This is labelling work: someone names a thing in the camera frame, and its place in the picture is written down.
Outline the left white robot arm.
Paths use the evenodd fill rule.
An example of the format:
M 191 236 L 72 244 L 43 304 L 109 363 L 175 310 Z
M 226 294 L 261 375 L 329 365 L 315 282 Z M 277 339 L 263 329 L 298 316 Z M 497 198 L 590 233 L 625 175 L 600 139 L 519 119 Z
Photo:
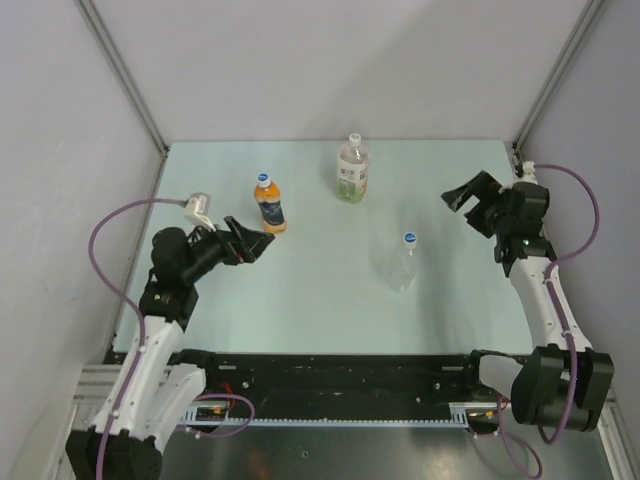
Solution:
M 225 228 L 165 228 L 152 239 L 147 283 L 132 346 L 102 407 L 72 430 L 66 453 L 78 479 L 156 479 L 163 453 L 187 407 L 214 397 L 221 376 L 206 365 L 168 362 L 199 299 L 197 282 L 216 266 L 252 264 L 274 241 L 232 216 Z

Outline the clear plastic bottle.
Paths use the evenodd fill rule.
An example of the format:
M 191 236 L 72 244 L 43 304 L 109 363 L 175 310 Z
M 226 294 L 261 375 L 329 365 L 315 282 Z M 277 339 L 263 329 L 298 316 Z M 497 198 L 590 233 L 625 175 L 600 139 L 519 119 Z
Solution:
M 407 248 L 403 243 L 404 234 L 390 251 L 385 264 L 386 281 L 397 292 L 404 292 L 411 286 L 418 265 L 418 242 L 414 248 Z

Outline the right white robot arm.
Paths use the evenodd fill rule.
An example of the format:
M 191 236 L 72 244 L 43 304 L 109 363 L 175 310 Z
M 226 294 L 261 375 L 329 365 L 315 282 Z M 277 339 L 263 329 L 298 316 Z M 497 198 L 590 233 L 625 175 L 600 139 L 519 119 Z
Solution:
M 495 238 L 495 261 L 518 295 L 533 344 L 523 361 L 502 352 L 473 351 L 473 369 L 461 376 L 463 393 L 473 401 L 494 392 L 505 396 L 520 424 L 594 430 L 614 364 L 610 355 L 594 350 L 564 295 L 558 271 L 562 260 L 543 233 L 549 190 L 532 173 L 503 186 L 482 171 L 441 198 L 452 211 L 477 199 L 465 218 L 474 230 Z

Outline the orange milk tea bottle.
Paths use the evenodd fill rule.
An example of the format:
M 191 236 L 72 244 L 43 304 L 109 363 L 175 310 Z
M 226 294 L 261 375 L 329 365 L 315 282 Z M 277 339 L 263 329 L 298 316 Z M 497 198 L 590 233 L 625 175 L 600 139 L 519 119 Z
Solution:
M 257 176 L 254 198 L 260 209 L 264 230 L 268 233 L 282 233 L 287 229 L 281 205 L 281 191 L 267 173 Z

